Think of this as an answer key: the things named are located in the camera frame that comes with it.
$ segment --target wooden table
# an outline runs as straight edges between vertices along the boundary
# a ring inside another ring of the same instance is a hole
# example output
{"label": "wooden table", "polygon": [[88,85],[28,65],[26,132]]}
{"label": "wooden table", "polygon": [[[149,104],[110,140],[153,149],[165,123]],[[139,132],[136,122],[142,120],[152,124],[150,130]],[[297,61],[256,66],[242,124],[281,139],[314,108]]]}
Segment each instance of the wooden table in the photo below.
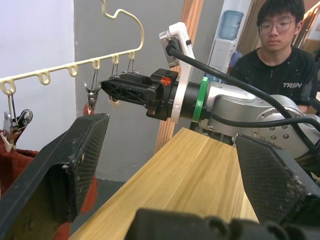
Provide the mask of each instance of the wooden table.
{"label": "wooden table", "polygon": [[123,240],[140,207],[258,221],[244,192],[236,149],[185,128],[70,239]]}

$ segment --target gray wall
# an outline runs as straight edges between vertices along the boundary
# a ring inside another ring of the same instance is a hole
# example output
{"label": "gray wall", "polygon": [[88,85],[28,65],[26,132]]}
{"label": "gray wall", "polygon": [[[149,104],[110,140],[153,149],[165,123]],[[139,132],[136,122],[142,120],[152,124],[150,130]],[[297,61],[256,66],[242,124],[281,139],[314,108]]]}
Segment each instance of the gray wall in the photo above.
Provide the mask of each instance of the gray wall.
{"label": "gray wall", "polygon": [[[108,13],[113,15],[118,8],[128,10],[144,26],[145,43],[142,50],[136,53],[134,61],[134,69],[140,74],[149,76],[159,68],[168,69],[159,33],[180,21],[183,3],[184,0],[107,1]],[[195,57],[204,63],[209,59],[222,5],[222,0],[204,2],[194,43]],[[137,24],[125,15],[120,15],[116,20],[105,18],[101,13],[100,0],[75,0],[74,38],[75,60],[79,61],[136,48],[140,44],[140,31]],[[128,56],[120,57],[119,72],[127,67]],[[112,61],[103,61],[99,80],[109,76],[111,70]],[[92,77],[91,65],[79,68],[75,81],[77,116],[83,114],[83,106],[87,101],[83,82],[91,83]],[[120,108],[111,106],[103,91],[99,95],[96,113],[110,114],[96,175],[108,180],[127,181],[153,156],[160,122],[147,118],[146,110],[141,106],[125,102],[120,103]],[[176,129],[189,127],[188,124],[190,121],[182,121]]]}

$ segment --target green ring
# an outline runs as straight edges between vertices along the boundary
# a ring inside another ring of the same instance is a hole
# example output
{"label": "green ring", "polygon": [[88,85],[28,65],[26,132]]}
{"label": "green ring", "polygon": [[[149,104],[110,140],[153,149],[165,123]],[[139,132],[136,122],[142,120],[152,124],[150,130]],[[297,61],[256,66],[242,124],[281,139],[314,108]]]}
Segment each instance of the green ring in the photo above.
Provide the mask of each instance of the green ring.
{"label": "green ring", "polygon": [[202,112],[202,107],[203,107],[204,101],[205,101],[207,87],[208,87],[208,78],[204,76],[202,78],[202,81],[200,84],[198,98],[196,100],[196,104],[195,104],[195,108],[194,108],[194,113],[193,113],[193,118],[192,118],[192,122],[194,122],[194,123],[199,122],[200,115]]}

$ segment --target black t-shirt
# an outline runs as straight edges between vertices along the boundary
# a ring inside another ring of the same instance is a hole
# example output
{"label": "black t-shirt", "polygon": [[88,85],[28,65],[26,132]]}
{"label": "black t-shirt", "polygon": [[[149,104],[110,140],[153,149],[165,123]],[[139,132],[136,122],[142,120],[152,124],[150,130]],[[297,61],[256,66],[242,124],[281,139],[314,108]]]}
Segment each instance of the black t-shirt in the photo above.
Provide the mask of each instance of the black t-shirt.
{"label": "black t-shirt", "polygon": [[295,46],[287,60],[268,66],[257,50],[240,58],[231,76],[269,95],[283,95],[297,105],[309,106],[317,95],[317,67],[313,56]]}

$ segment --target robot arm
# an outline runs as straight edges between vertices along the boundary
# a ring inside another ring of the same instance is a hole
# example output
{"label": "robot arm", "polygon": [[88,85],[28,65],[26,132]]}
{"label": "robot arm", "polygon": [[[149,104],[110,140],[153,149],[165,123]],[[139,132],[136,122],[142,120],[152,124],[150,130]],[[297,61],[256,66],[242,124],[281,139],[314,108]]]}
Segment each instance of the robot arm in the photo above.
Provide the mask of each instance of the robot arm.
{"label": "robot arm", "polygon": [[[181,66],[180,78],[177,72],[166,69],[159,69],[150,77],[124,72],[101,83],[101,88],[111,99],[142,105],[147,109],[146,115],[150,118],[163,121],[171,118],[175,123],[178,123],[180,118],[186,118],[198,122],[207,130],[226,136],[236,137],[242,134],[266,140],[286,149],[306,170],[312,172],[320,170],[317,154],[311,153],[310,148],[292,125],[265,127],[268,125],[267,122],[284,119],[283,114],[271,104],[233,85],[208,83],[205,78],[200,84],[189,82],[191,66],[170,56],[168,51],[168,45],[171,44],[178,52],[194,59],[191,41],[184,23],[170,26],[169,30],[159,36],[165,48],[169,66]],[[316,121],[317,124],[320,123],[320,118],[316,115],[304,115],[291,99],[281,95],[272,97],[292,118],[307,117]],[[248,127],[232,126],[221,119],[248,123]],[[261,123],[264,127],[253,127],[249,123]],[[320,127],[317,130],[314,124],[299,123],[298,125],[314,149],[317,149]]]}

